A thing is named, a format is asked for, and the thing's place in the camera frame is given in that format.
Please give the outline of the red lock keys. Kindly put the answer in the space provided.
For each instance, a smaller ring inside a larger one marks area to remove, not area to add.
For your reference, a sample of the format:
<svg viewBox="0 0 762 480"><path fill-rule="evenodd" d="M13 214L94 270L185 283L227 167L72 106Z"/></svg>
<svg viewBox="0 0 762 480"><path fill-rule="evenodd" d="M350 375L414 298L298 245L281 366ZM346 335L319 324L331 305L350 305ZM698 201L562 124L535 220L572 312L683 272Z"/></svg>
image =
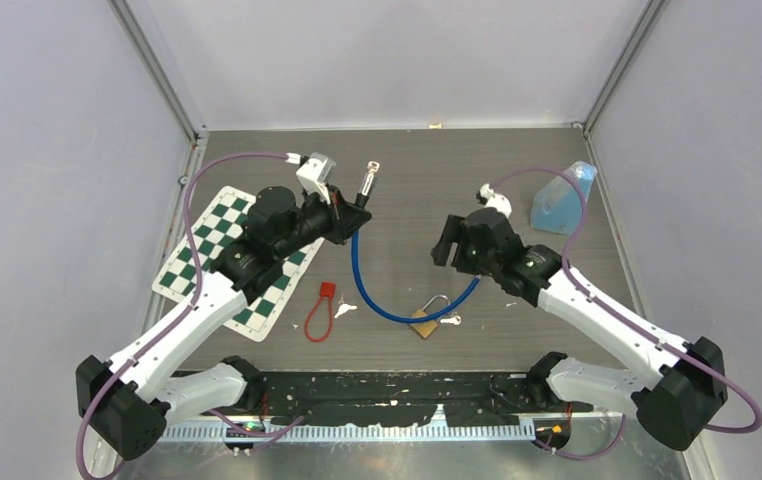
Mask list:
<svg viewBox="0 0 762 480"><path fill-rule="evenodd" d="M342 317L343 315L352 312L357 309L356 305L349 304L345 301L339 301L337 304L337 308L334 312L334 319L338 319Z"/></svg>

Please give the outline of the brass padlock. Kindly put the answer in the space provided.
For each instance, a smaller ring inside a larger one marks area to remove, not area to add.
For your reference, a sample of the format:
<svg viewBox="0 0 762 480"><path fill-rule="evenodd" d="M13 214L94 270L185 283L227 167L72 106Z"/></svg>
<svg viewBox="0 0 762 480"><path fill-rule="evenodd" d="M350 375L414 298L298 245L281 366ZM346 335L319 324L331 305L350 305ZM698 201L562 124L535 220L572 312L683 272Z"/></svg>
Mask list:
<svg viewBox="0 0 762 480"><path fill-rule="evenodd" d="M439 302L440 307L444 308L451 304L451 300L449 297L445 294L436 294L433 297L431 297L422 307L417 309L412 315L412 318L423 318L430 314L431 307ZM418 337L420 337L422 340L427 340L439 327L440 321L437 319L430 320L430 321L421 321L417 323L411 323L409 324L409 328L412 332L414 332Z"/></svg>

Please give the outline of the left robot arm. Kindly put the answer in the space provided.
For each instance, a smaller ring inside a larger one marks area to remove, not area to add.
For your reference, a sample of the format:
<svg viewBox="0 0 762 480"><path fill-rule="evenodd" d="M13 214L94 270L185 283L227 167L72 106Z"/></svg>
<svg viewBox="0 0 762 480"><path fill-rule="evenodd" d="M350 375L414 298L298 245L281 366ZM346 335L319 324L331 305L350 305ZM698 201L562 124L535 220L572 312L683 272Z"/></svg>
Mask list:
<svg viewBox="0 0 762 480"><path fill-rule="evenodd" d="M251 203L237 236L203 271L194 289L140 338L107 360L93 355L75 370L79 433L96 432L125 461L148 452L166 428L212 408L255 412L261 373L240 357L186 378L174 373L231 317L261 298L285 261L326 240L343 245L372 215L369 196L348 201L334 186L303 195L267 187Z"/></svg>

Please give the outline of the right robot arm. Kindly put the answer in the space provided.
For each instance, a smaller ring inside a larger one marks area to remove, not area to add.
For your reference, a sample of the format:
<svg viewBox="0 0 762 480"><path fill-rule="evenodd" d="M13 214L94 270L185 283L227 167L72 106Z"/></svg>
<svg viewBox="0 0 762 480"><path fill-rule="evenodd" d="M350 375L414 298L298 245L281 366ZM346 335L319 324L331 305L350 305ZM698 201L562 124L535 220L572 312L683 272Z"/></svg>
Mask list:
<svg viewBox="0 0 762 480"><path fill-rule="evenodd" d="M487 207L448 216L431 250L435 265L492 278L501 289L573 325L618 359L613 369L561 352L530 370L528 397L541 410L581 402L636 419L662 445L687 450L728 400L721 348L689 342L639 317L584 278L565 270L542 244L523 243L507 217Z"/></svg>

